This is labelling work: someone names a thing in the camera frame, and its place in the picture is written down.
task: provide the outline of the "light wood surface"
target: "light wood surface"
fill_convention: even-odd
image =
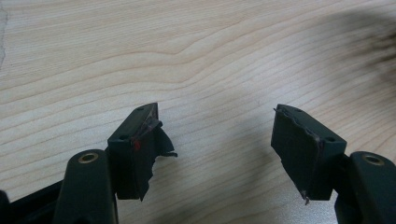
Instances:
[[[159,158],[120,223],[336,223],[270,147],[277,104],[396,162],[396,3],[2,1],[0,189],[11,201],[158,102]]]

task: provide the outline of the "tabletop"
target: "tabletop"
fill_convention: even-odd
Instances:
[[[270,146],[277,104],[396,162],[396,3],[1,1],[0,189],[63,179],[80,151],[158,102],[158,158],[120,223],[336,223],[304,204]]]

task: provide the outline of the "wood grain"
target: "wood grain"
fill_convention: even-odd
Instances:
[[[304,205],[270,147],[300,107],[396,162],[394,1],[2,1],[0,189],[64,176],[137,106],[159,102],[159,158],[120,223],[336,223]]]

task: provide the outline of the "wooden table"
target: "wooden table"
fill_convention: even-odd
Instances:
[[[336,223],[270,147],[277,104],[396,162],[396,3],[2,1],[0,189],[11,201],[158,102],[159,158],[120,223]]]

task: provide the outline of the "red mark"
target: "red mark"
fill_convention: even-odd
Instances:
[[[134,141],[134,151],[138,151],[140,149],[140,141]]]

